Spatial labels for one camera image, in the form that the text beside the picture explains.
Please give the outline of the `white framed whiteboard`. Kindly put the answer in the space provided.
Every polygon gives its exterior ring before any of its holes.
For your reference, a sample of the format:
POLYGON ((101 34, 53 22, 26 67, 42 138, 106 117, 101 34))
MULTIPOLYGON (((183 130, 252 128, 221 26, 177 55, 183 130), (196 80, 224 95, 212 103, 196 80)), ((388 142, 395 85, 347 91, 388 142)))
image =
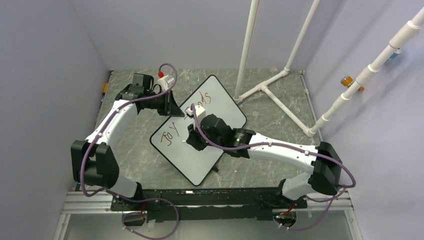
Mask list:
MULTIPOLYGON (((191 104, 203 106, 207 114, 216 115, 232 128, 241 128, 247 122, 246 115, 215 75, 208 76, 179 108, 184 112, 191 104)), ((197 151, 183 143, 189 136, 188 126, 192 123, 187 116, 168 117, 149 141, 192 185, 199 186, 223 151, 213 146, 197 151)))

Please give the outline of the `wire whiteboard stand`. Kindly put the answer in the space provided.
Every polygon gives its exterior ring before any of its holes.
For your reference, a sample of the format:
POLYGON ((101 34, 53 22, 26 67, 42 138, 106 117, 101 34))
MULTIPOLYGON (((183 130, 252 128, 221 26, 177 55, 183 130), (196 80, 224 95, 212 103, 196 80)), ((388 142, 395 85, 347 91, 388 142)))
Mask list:
POLYGON ((213 165, 212 168, 211 168, 211 170, 214 171, 215 173, 218 173, 219 172, 219 169, 218 169, 218 167, 216 165, 213 165))

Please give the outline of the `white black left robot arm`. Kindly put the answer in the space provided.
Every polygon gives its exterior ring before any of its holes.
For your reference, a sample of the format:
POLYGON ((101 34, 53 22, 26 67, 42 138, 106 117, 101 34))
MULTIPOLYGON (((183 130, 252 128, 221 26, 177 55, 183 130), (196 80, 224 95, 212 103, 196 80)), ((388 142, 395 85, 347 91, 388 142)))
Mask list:
POLYGON ((96 130, 85 140, 74 141, 70 148, 74 180, 81 186, 98 186, 124 196, 123 202, 131 210, 139 209, 144 203, 142 186, 120 172, 113 148, 141 110, 156 110, 160 116, 185 115, 170 89, 174 77, 162 72, 158 75, 156 93, 153 76, 135 73, 132 83, 116 95, 111 110, 96 130))

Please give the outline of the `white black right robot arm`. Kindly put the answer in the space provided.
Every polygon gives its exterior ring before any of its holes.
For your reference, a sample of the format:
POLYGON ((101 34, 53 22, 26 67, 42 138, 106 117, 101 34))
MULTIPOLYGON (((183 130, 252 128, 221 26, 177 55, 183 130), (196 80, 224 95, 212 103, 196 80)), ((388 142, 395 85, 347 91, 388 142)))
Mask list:
POLYGON ((275 194, 276 203, 289 207, 310 193, 335 196, 340 188, 342 161, 327 142, 319 146, 288 143, 244 128, 231 128, 214 114, 187 128, 186 143, 197 151, 215 147, 234 158, 262 158, 300 168, 302 174, 283 179, 275 194))

